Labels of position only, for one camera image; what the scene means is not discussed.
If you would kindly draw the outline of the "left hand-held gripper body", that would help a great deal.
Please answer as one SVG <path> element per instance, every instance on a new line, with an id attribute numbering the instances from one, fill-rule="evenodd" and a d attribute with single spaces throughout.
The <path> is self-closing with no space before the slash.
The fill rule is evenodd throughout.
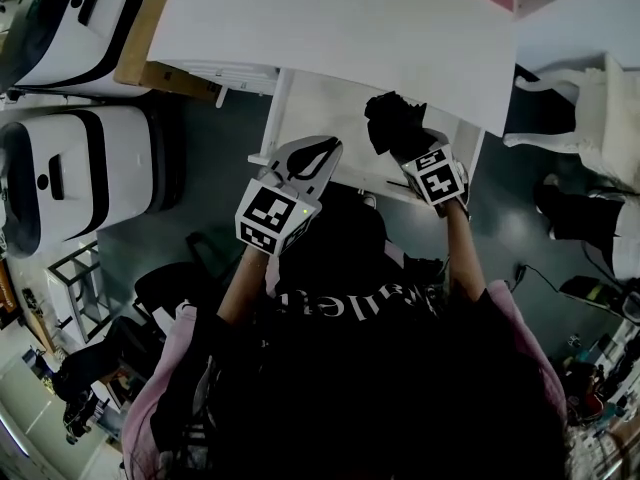
<path id="1" fill-rule="evenodd" d="M 236 237 L 269 256 L 280 256 L 308 229 L 320 202 L 275 171 L 251 179 L 235 214 Z"/>

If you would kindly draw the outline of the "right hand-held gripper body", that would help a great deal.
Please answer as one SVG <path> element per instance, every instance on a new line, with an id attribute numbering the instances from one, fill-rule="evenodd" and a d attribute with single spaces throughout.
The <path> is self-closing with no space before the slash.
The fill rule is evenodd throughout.
<path id="1" fill-rule="evenodd" d="M 436 208 L 455 199 L 467 210 L 468 175 L 449 144 L 403 163 L 402 171 L 409 187 L 428 206 Z"/>

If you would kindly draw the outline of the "person's right forearm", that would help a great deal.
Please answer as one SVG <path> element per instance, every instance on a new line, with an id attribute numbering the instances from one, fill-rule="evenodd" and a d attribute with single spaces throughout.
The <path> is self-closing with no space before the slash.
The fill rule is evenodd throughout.
<path id="1" fill-rule="evenodd" d="M 447 201 L 444 210 L 451 291 L 466 300 L 476 302 L 486 290 L 486 282 L 473 242 L 470 222 L 457 200 Z"/>

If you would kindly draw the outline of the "person's left forearm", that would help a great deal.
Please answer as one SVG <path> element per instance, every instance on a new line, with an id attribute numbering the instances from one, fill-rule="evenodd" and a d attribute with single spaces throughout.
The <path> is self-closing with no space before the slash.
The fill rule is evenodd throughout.
<path id="1" fill-rule="evenodd" d="M 270 257 L 247 246 L 222 299 L 217 315 L 231 326 L 249 322 L 262 298 Z"/>

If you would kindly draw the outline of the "white drawer with knob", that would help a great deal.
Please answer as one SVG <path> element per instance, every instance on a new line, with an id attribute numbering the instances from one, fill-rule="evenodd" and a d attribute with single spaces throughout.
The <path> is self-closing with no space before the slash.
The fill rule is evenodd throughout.
<path id="1" fill-rule="evenodd" d="M 276 67 L 237 62 L 185 60 L 182 68 L 191 74 L 208 74 L 223 78 L 276 80 Z"/>
<path id="2" fill-rule="evenodd" d="M 277 81 L 272 79 L 233 79 L 215 77 L 214 83 L 229 90 L 249 92 L 255 94 L 273 95 Z"/>

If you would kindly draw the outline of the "white table top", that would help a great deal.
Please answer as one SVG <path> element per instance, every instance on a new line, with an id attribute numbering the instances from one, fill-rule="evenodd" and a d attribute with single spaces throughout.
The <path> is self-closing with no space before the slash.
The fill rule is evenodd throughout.
<path id="1" fill-rule="evenodd" d="M 498 135 L 516 47 L 512 14 L 488 0 L 167 0 L 148 57 L 340 78 Z"/>

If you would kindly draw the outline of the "person's black printed shirt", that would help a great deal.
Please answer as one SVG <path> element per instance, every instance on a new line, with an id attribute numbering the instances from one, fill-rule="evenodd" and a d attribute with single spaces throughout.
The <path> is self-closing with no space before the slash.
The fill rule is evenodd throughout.
<path id="1" fill-rule="evenodd" d="M 380 214 L 329 194 L 252 319 L 196 306 L 195 342 L 151 417 L 154 480 L 417 480 L 450 452 L 447 386 L 498 344 L 491 297 L 445 299 Z"/>

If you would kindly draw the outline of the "white crumpled cloth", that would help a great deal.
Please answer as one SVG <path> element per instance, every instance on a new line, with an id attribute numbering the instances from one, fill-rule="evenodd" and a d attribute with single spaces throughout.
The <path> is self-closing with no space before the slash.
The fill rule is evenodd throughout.
<path id="1" fill-rule="evenodd" d="M 184 306 L 187 303 L 187 300 L 183 301 L 172 311 L 167 311 L 163 307 L 159 307 L 151 313 L 155 324 L 164 335 L 169 334 L 169 331 L 173 327 L 176 319 L 182 314 Z"/>

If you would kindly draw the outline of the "white carved dressing table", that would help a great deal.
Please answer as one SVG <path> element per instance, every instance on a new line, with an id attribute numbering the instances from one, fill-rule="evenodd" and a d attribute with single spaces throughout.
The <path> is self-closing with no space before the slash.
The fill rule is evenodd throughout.
<path id="1" fill-rule="evenodd" d="M 602 69 L 559 69 L 537 81 L 519 76 L 515 87 L 529 93 L 577 88 L 574 129 L 562 134 L 507 133 L 507 147 L 534 146 L 580 157 L 587 169 L 640 194 L 640 69 L 624 70 L 609 53 Z"/>

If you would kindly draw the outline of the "brown cardboard box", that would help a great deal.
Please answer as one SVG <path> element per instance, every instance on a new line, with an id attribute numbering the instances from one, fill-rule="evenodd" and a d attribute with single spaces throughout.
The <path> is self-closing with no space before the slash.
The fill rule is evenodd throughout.
<path id="1" fill-rule="evenodd" d="M 226 89 L 147 56 L 167 0 L 143 0 L 124 43 L 114 79 L 128 86 L 174 93 L 216 103 Z"/>

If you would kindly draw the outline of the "white black wheeled machine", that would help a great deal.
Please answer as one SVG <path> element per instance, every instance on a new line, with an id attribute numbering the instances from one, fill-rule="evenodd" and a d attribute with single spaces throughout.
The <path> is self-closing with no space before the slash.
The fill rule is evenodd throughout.
<path id="1" fill-rule="evenodd" d="M 144 0 L 20 0 L 0 49 L 0 92 L 131 98 L 115 70 Z"/>
<path id="2" fill-rule="evenodd" d="M 185 152 L 160 116 L 128 105 L 72 108 L 0 127 L 0 232 L 28 258 L 172 208 Z"/>

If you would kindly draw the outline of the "person's pink jacket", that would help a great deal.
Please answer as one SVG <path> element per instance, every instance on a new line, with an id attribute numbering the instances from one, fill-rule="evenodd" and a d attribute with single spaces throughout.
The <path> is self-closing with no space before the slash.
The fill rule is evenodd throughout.
<path id="1" fill-rule="evenodd" d="M 502 280 L 490 283 L 488 294 L 508 320 L 516 349 L 533 359 L 539 367 L 545 399 L 566 423 L 567 404 L 560 379 L 526 325 L 506 283 Z M 176 311 L 176 317 L 169 328 L 159 363 L 125 419 L 121 442 L 127 480 L 154 480 L 159 473 L 160 439 L 153 435 L 151 417 L 158 411 L 159 401 L 167 392 L 169 382 L 177 378 L 175 370 L 184 359 L 188 346 L 195 342 L 193 333 L 197 307 L 188 298 L 181 297 L 171 308 Z"/>

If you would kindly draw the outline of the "black mesh office chair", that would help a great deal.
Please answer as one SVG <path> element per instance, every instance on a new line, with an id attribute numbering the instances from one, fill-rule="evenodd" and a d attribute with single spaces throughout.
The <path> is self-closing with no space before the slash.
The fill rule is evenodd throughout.
<path id="1" fill-rule="evenodd" d="M 98 343 L 72 353 L 52 376 L 55 394 L 64 402 L 73 402 L 93 383 L 111 376 L 122 364 L 148 380 L 159 362 L 163 343 L 150 330 L 132 318 L 113 320 Z"/>

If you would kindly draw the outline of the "black metal frame table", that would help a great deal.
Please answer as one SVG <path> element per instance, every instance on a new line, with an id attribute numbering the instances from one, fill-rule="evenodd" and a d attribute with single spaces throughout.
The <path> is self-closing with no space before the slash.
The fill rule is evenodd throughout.
<path id="1" fill-rule="evenodd" d="M 98 243 L 80 243 L 77 251 L 45 270 L 57 327 L 81 346 L 108 331 L 113 318 L 105 291 Z"/>

